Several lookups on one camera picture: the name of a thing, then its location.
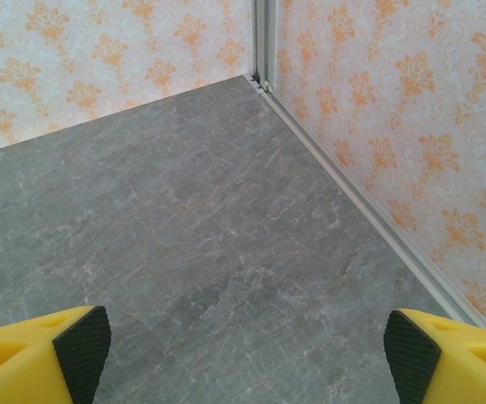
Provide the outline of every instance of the yellow plastic part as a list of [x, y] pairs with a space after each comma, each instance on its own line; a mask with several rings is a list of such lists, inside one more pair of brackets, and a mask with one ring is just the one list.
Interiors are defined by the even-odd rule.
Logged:
[[403, 309], [441, 348], [424, 404], [486, 404], [486, 330]]
[[72, 404], [52, 340], [92, 308], [0, 327], [0, 404]]

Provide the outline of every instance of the metal strip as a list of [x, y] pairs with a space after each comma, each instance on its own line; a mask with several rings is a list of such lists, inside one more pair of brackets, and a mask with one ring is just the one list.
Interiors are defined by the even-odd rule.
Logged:
[[347, 194], [356, 207], [372, 223], [387, 244], [400, 257], [415, 277], [428, 289], [451, 319], [486, 328], [486, 319], [469, 304], [465, 296], [441, 273], [433, 262], [409, 240], [403, 230], [390, 218], [379, 203], [358, 180], [346, 170], [325, 144], [285, 104], [274, 88], [262, 97], [303, 142], [325, 171]]
[[276, 60], [276, 33], [277, 33], [277, 6], [278, 1], [265, 0], [266, 3], [266, 70], [264, 71], [265, 78], [268, 81], [268, 87], [274, 82], [275, 75], [275, 60]]
[[261, 85], [264, 85], [267, 69], [267, 36], [266, 36], [266, 21], [267, 21], [267, 5], [264, 0], [254, 0], [254, 37], [255, 37], [255, 71], [254, 79]]

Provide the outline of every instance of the black rubber pad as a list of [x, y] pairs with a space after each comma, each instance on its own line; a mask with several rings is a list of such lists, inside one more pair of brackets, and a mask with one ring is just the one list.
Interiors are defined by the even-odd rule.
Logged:
[[73, 404], [93, 402], [110, 336], [107, 311], [97, 306], [53, 340]]
[[441, 349], [403, 312], [388, 317], [383, 344], [400, 404], [421, 404]]

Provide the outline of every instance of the orange damask wallpaper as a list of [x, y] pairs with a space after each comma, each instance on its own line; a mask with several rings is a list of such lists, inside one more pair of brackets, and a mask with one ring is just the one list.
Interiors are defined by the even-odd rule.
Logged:
[[486, 317], [486, 0], [278, 6], [277, 92]]
[[0, 147], [251, 70], [251, 0], [3, 0]]

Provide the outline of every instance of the wall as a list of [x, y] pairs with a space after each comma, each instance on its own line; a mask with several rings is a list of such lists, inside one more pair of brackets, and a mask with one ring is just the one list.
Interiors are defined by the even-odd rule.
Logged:
[[251, 0], [3, 0], [0, 147], [252, 69]]
[[486, 0], [283, 0], [274, 85], [486, 317]]

